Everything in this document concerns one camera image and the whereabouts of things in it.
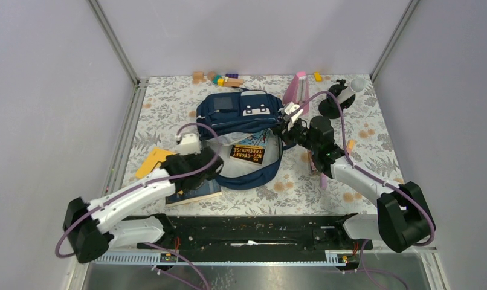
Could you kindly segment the plain yellow book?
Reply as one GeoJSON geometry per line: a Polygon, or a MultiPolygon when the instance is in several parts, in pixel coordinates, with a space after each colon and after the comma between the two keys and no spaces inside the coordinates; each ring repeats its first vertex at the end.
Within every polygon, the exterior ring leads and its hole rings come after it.
{"type": "Polygon", "coordinates": [[[169,155],[173,155],[173,152],[154,148],[148,154],[146,159],[143,161],[142,165],[139,167],[137,172],[135,173],[135,177],[138,179],[144,178],[146,175],[151,173],[156,167],[159,167],[159,163],[162,163],[166,160],[169,155]]]}

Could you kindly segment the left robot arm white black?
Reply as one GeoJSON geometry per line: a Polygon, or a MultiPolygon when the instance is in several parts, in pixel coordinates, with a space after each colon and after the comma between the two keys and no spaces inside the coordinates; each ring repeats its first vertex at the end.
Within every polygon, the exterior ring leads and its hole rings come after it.
{"type": "Polygon", "coordinates": [[[89,263],[110,248],[132,243],[154,242],[160,248],[174,243],[175,233],[157,217],[129,220],[139,207],[156,199],[188,193],[204,181],[215,179],[224,166],[212,149],[187,155],[172,154],[144,178],[102,198],[89,202],[81,197],[68,203],[63,222],[64,234],[55,255],[67,258],[60,247],[67,240],[72,256],[79,263],[89,263]]]}

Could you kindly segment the yellow black treehouse book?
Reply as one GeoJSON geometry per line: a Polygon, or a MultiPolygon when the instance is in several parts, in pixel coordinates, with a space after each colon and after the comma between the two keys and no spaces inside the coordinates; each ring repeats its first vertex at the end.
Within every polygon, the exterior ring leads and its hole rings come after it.
{"type": "Polygon", "coordinates": [[[256,132],[231,146],[229,157],[250,164],[262,165],[270,131],[256,132]]]}

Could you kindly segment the dark blue paperback book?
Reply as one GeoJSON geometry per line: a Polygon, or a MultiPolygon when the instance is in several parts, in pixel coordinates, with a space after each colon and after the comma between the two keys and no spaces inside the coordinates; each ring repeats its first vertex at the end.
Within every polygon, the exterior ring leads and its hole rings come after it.
{"type": "Polygon", "coordinates": [[[204,199],[214,198],[222,194],[221,186],[213,179],[204,181],[198,188],[183,194],[174,194],[165,198],[166,207],[199,202],[204,199]]]}

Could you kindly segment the navy blue student backpack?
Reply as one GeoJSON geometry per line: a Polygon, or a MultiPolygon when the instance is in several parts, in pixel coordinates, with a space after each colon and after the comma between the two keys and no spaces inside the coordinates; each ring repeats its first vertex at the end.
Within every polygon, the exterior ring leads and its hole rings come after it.
{"type": "Polygon", "coordinates": [[[281,99],[261,90],[210,94],[196,108],[201,143],[219,151],[224,161],[216,182],[232,190],[248,190],[272,181],[287,146],[271,130],[280,121],[281,99]],[[255,141],[261,160],[231,156],[237,146],[255,141]]]}

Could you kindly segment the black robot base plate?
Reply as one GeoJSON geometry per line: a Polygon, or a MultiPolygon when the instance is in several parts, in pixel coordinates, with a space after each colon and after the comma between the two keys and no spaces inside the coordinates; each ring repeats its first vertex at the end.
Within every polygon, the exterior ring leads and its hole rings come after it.
{"type": "Polygon", "coordinates": [[[364,241],[343,230],[349,215],[336,216],[166,216],[156,245],[191,253],[259,251],[268,253],[342,250],[357,254],[364,241]]]}

